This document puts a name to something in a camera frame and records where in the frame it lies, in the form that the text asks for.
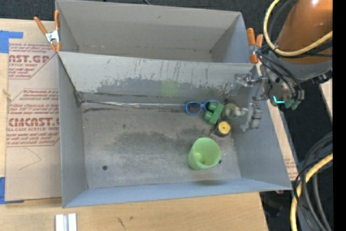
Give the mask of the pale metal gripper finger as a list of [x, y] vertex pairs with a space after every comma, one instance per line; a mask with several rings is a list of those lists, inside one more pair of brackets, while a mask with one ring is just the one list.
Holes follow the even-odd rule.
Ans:
[[230, 85], [230, 95], [236, 96], [241, 88], [252, 86], [252, 73], [244, 72], [234, 75], [234, 81]]
[[257, 129], [260, 126], [263, 110], [259, 103], [250, 103], [246, 113], [245, 121], [240, 125], [240, 129], [245, 132], [249, 129]]

